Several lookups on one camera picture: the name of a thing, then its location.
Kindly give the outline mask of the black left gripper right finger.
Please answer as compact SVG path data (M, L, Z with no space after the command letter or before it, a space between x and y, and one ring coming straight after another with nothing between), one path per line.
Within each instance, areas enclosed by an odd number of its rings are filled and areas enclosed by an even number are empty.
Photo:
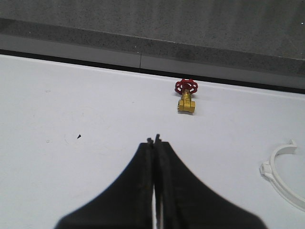
M154 184L159 229L265 229L255 214L233 204L200 181L157 135Z

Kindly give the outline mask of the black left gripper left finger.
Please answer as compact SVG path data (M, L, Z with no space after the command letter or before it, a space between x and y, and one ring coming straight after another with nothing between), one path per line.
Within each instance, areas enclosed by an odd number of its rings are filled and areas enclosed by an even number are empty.
M64 216L57 229L151 229L153 140L141 143L116 180L96 198Z

